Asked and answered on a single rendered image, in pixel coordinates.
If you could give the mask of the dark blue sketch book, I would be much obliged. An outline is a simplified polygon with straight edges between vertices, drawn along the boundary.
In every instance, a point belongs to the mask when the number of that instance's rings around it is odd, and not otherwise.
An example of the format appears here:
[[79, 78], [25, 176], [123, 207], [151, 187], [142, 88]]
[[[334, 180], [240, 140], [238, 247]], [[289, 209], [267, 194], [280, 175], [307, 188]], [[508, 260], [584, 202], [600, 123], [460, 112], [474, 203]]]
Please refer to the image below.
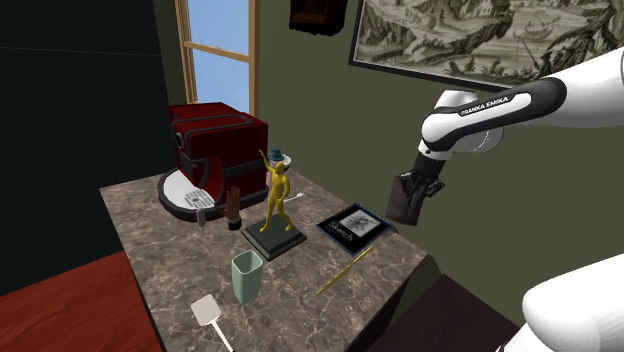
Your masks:
[[316, 228], [351, 256], [359, 255], [392, 225], [358, 203], [316, 224]]

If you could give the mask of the yellow knife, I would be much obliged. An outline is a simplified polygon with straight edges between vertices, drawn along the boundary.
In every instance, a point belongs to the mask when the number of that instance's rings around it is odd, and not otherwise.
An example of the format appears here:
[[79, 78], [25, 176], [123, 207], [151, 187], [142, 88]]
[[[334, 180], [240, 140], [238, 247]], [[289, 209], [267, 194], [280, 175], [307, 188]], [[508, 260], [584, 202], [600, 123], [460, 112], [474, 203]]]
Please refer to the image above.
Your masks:
[[329, 282], [327, 282], [323, 287], [321, 287], [314, 295], [314, 297], [318, 297], [319, 295], [321, 295], [322, 293], [324, 293], [326, 290], [328, 290], [331, 286], [333, 286], [335, 283], [337, 283], [338, 281], [340, 281], [343, 277], [347, 276], [351, 270], [351, 268], [354, 266], [355, 263], [357, 263], [359, 260], [361, 260], [362, 258], [364, 258], [368, 253], [370, 253], [372, 250], [374, 249], [374, 246], [371, 245], [370, 247], [368, 247], [367, 249], [365, 249], [361, 254], [359, 254], [351, 263], [349, 263], [343, 270], [341, 270], [336, 276], [334, 276]]

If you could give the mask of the yellow figure on dark base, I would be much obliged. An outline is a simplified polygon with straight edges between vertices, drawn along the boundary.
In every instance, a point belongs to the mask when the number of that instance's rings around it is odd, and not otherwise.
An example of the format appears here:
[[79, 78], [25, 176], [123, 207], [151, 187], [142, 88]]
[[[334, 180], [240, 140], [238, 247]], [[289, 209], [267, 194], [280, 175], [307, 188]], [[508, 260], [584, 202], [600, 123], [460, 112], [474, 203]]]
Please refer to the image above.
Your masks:
[[284, 164], [271, 167], [262, 154], [267, 172], [272, 173], [272, 187], [267, 200], [266, 217], [242, 230], [243, 236], [268, 261], [272, 261], [307, 240], [307, 236], [293, 224], [285, 212], [284, 200], [289, 198], [290, 181]]

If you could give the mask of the pink jar with teal lid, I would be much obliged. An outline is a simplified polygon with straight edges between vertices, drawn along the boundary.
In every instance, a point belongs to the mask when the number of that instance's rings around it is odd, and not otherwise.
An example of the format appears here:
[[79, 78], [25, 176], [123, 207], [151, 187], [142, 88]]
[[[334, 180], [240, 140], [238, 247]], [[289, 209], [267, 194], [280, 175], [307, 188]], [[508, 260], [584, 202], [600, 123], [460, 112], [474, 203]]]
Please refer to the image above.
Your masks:
[[[267, 155], [267, 160], [271, 167], [275, 167], [279, 162], [282, 162], [285, 170], [288, 170], [291, 164], [291, 158], [280, 149], [273, 149]], [[266, 185], [268, 188], [272, 187], [272, 173], [270, 171], [266, 173]]]

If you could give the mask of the brown hand figure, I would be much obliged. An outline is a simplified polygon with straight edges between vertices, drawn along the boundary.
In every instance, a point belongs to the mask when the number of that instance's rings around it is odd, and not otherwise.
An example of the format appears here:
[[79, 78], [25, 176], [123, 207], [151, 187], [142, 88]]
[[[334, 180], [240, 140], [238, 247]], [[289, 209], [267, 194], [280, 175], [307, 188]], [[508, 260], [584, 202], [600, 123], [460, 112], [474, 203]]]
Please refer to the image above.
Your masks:
[[240, 189], [236, 186], [226, 192], [226, 203], [224, 208], [217, 208], [217, 211], [228, 220], [230, 231], [239, 230], [242, 226], [240, 216]]

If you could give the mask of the pale green square cup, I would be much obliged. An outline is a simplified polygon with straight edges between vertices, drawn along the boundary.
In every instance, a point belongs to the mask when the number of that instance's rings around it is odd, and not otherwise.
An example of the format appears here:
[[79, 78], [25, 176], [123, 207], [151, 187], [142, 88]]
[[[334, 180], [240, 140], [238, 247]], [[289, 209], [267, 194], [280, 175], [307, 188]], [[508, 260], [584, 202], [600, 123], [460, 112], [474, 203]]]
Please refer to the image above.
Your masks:
[[231, 260], [232, 286], [242, 305], [254, 300], [261, 287], [263, 260], [253, 250], [238, 254]]

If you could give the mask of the red coffee machine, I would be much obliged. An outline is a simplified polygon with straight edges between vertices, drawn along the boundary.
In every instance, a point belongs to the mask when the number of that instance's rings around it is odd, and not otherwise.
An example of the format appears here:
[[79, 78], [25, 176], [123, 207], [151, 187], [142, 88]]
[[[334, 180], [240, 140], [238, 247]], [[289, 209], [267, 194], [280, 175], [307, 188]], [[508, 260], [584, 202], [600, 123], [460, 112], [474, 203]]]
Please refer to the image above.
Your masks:
[[177, 166], [158, 182], [165, 210], [188, 222], [202, 209], [207, 221], [218, 219], [226, 192], [240, 189], [240, 207], [268, 196], [266, 168], [268, 124], [222, 102], [172, 105], [170, 135]]

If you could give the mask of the white spatula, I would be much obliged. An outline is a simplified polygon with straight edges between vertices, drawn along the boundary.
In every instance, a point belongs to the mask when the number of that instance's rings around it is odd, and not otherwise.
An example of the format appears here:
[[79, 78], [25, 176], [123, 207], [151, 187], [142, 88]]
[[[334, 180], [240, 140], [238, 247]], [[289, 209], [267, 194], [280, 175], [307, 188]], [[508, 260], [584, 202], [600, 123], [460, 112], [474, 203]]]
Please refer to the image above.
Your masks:
[[221, 316], [221, 309], [212, 294], [207, 294], [193, 302], [191, 304], [191, 310], [200, 326], [211, 325], [221, 338], [228, 352], [235, 352], [235, 349], [231, 346], [218, 325], [217, 320]]

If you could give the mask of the framed landscape wall picture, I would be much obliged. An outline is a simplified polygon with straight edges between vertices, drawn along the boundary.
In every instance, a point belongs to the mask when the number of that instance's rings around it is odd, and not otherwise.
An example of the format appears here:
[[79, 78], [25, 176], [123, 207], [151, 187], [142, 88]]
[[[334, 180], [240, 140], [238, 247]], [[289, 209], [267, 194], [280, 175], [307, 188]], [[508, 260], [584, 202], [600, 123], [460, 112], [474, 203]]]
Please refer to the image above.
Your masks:
[[353, 66], [496, 91], [624, 47], [624, 0], [360, 0]]

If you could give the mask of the dark wooden wall box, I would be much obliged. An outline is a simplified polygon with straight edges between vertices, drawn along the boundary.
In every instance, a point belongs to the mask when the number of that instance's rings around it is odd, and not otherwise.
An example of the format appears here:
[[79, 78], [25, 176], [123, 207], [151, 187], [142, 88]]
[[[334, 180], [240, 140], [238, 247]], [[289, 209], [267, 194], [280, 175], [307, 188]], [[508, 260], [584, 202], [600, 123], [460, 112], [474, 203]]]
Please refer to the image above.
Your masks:
[[333, 36], [344, 27], [348, 0], [290, 0], [289, 28]]

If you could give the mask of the wooden frame window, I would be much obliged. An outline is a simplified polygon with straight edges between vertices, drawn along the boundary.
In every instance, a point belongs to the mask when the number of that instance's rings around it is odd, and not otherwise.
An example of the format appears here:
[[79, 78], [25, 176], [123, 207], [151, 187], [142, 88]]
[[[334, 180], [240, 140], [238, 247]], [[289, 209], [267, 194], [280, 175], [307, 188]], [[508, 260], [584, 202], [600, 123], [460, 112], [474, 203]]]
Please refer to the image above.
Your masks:
[[185, 101], [259, 112], [259, 0], [174, 0]]

